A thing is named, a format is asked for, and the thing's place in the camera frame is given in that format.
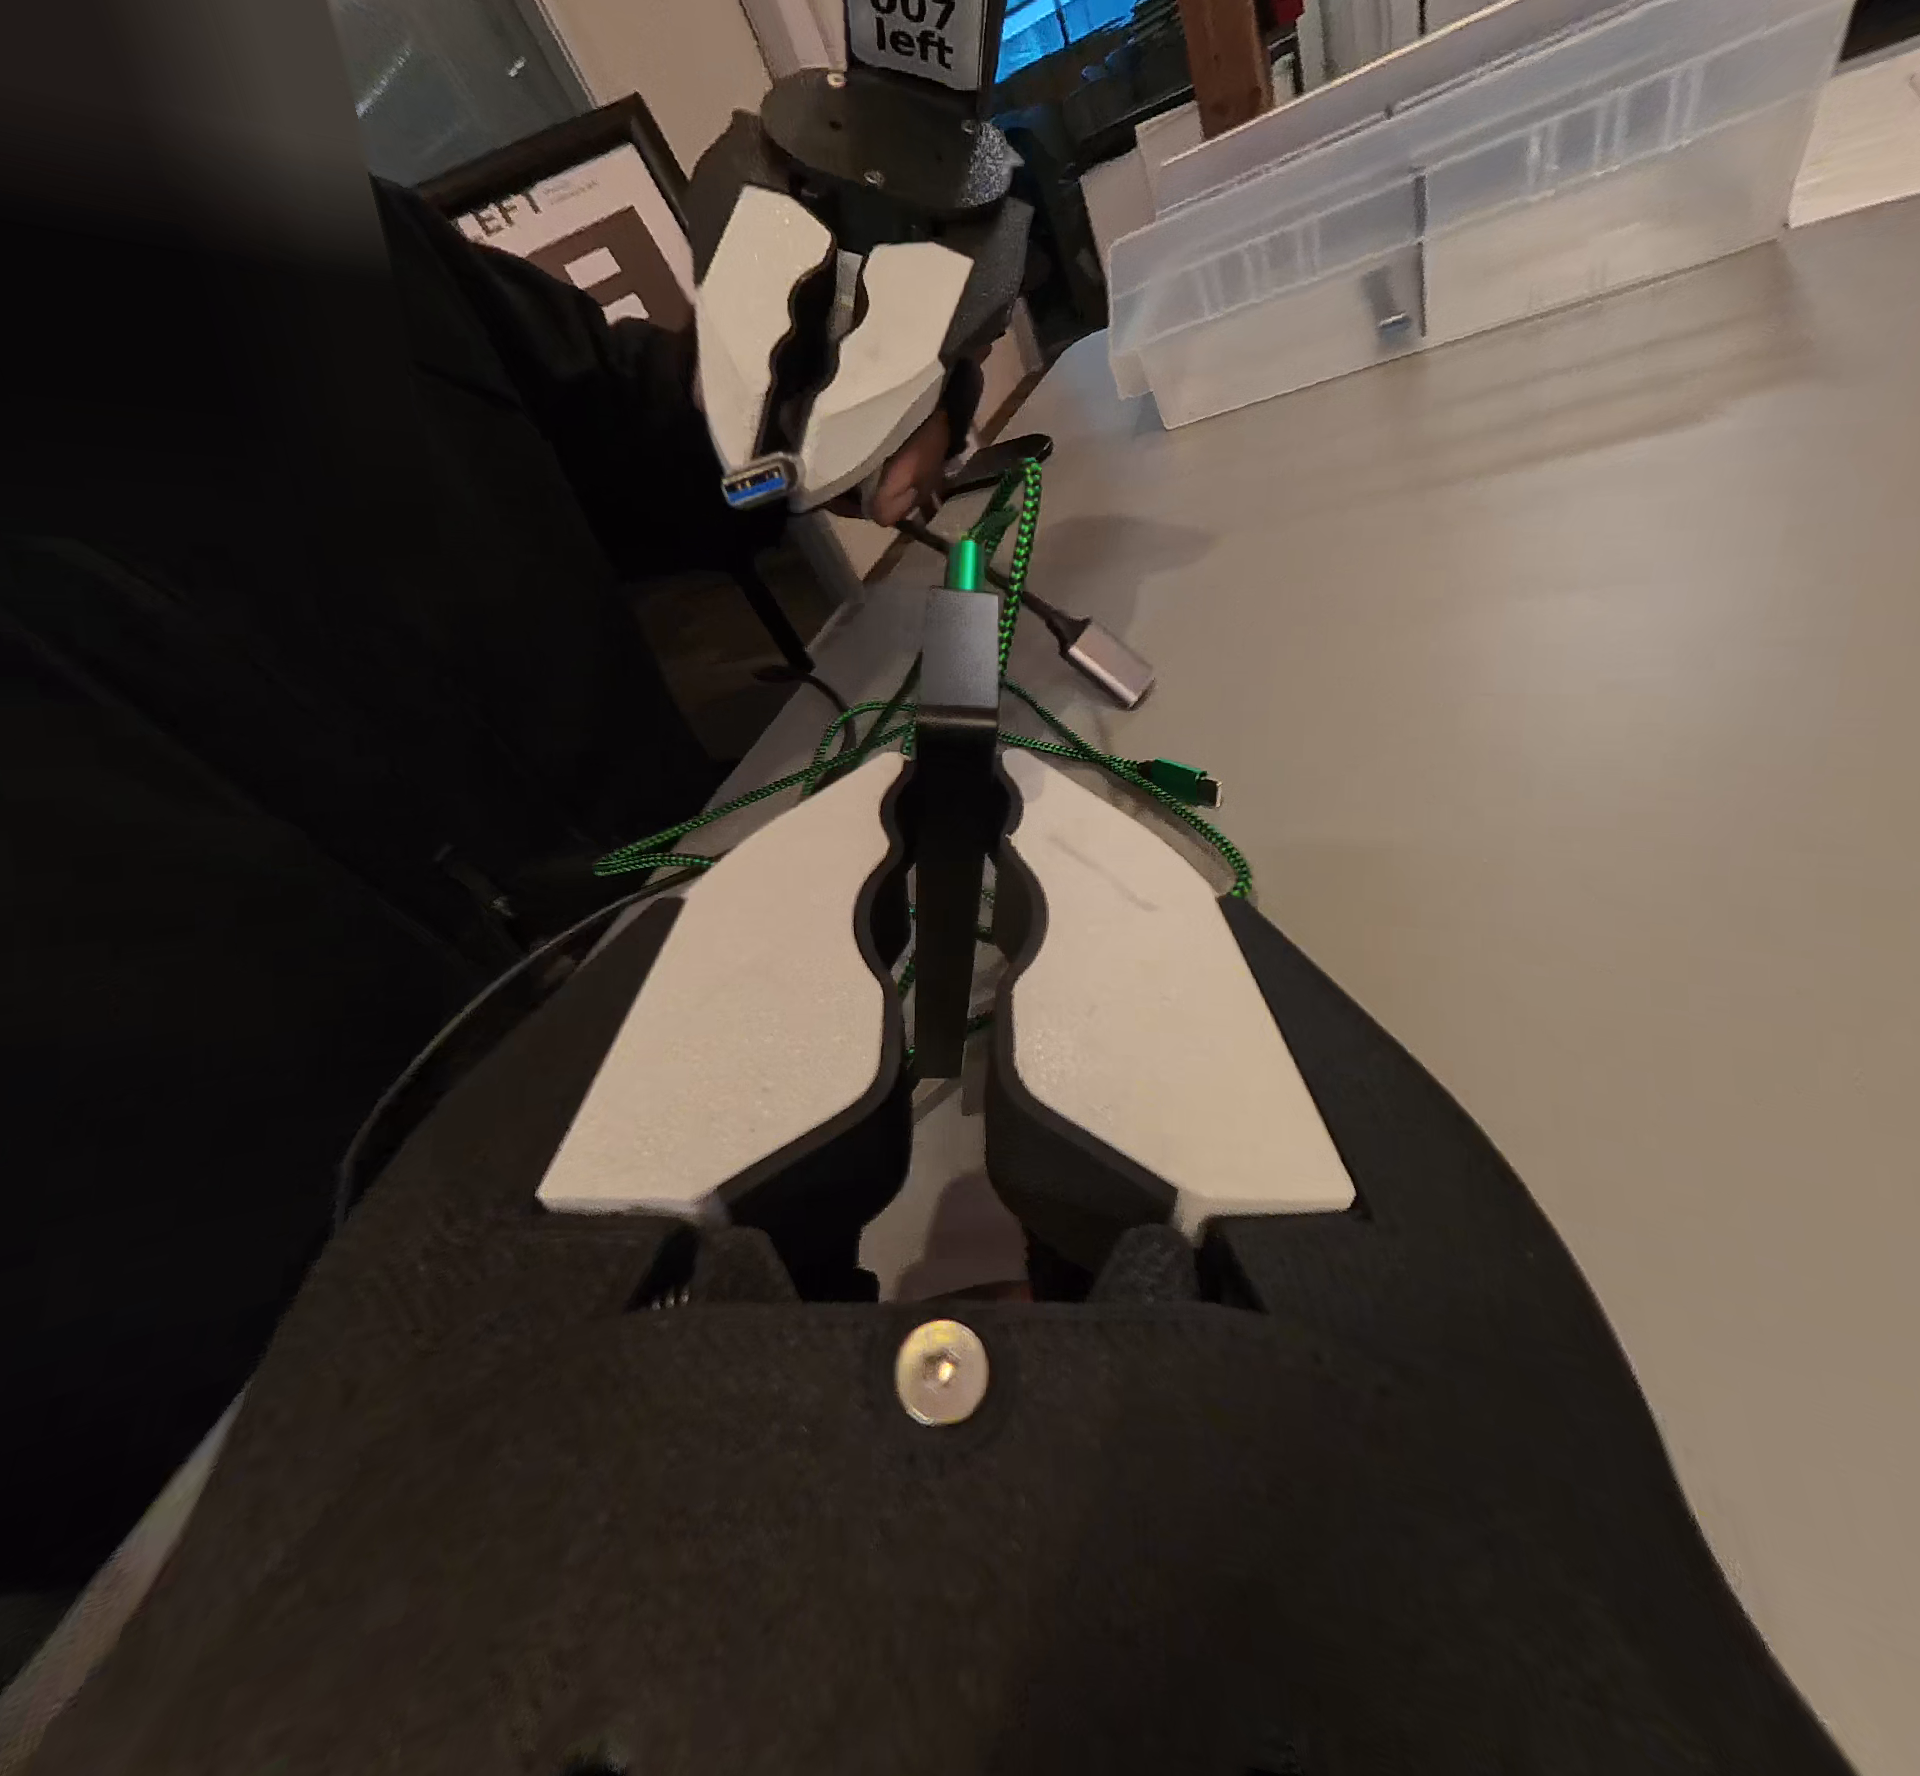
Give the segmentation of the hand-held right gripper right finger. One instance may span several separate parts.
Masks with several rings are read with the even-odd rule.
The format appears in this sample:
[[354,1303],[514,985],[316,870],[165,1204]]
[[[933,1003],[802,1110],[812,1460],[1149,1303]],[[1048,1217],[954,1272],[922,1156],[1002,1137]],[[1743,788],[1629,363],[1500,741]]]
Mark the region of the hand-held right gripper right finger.
[[1357,1189],[1243,947],[1261,917],[1154,829],[1010,754],[989,1178],[1063,1261],[1139,1227],[1336,1216]]

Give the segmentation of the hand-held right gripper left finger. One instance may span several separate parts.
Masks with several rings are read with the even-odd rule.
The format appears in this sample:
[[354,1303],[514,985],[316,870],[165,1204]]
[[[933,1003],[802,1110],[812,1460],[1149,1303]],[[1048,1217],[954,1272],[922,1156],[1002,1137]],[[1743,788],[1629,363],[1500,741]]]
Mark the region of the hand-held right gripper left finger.
[[552,1216],[764,1231],[855,1261],[905,1184],[907,764],[876,754],[733,847],[654,955],[539,1184]]

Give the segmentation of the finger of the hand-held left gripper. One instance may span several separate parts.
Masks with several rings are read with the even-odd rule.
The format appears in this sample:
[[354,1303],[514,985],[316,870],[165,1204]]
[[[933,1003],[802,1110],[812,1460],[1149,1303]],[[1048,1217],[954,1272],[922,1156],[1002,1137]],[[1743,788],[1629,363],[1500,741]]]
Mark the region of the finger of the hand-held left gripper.
[[867,483],[931,414],[965,256],[937,241],[833,256],[824,311],[799,336],[776,400],[784,505],[806,516]]
[[716,457],[797,455],[830,378],[838,245],[801,200],[745,187],[699,283],[699,395]]

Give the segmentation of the black USB hub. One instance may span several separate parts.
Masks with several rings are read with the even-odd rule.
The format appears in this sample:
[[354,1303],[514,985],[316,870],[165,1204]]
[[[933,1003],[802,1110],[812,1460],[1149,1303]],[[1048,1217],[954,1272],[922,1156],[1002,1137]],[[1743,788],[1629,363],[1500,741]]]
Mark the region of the black USB hub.
[[915,804],[915,1067],[960,1074],[969,1043],[973,959],[985,870],[997,845],[998,598],[930,592],[918,706]]

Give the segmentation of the black braided cable grey plugs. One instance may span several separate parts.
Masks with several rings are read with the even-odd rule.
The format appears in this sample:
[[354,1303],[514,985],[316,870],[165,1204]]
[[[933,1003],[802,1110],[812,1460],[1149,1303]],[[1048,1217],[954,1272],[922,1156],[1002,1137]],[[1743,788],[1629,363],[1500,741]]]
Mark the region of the black braided cable grey plugs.
[[907,520],[899,531],[908,540],[947,552],[973,542],[980,575],[1004,595],[1004,654],[1010,661],[1018,612],[1037,618],[1055,636],[1063,658],[1092,681],[1111,703],[1139,707],[1154,688],[1154,668],[1092,616],[1069,612],[1031,590],[1031,560],[1040,531],[1042,470],[1055,453],[1055,438],[1027,431],[985,443],[963,457],[946,473],[944,496],[989,492],[992,501],[973,522],[965,539],[947,540],[927,523]]

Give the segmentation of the grey desk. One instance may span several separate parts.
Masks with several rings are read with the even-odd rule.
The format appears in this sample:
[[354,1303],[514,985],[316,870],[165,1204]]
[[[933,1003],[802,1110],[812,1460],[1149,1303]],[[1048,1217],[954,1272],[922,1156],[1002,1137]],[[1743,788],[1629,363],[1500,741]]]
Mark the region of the grey desk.
[[1037,578],[1591,1277],[1770,1642],[1915,1674],[1915,200],[1164,430]]

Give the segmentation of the person's left hand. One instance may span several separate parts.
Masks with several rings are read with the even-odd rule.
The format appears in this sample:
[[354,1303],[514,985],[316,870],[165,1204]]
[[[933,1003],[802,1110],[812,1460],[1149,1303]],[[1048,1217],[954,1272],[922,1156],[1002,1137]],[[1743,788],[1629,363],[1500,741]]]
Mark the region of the person's left hand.
[[896,527],[937,508],[949,453],[947,417],[936,412],[876,470],[872,489],[859,500],[859,514],[876,525]]

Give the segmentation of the black framed poster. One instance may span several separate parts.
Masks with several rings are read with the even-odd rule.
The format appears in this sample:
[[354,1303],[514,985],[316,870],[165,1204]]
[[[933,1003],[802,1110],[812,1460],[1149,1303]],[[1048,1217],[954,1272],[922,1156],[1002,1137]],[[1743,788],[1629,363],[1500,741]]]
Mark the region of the black framed poster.
[[588,292],[612,324],[695,324],[687,178],[636,94],[419,187],[459,231]]

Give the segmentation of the person's black clothing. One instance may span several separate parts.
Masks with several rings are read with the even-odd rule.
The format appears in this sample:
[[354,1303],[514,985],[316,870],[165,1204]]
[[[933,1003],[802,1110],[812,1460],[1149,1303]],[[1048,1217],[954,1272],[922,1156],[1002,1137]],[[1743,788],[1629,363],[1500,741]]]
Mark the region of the person's black clothing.
[[383,256],[5,243],[5,1595],[249,1378],[398,1071],[716,785],[628,587],[755,555],[695,342]]

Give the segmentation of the clear plastic bin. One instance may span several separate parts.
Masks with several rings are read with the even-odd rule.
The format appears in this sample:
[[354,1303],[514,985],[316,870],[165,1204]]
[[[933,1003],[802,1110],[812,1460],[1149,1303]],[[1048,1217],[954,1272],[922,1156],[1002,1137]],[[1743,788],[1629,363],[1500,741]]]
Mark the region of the clear plastic bin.
[[1859,0],[1500,0],[1149,172],[1107,258],[1164,427],[1780,238]]

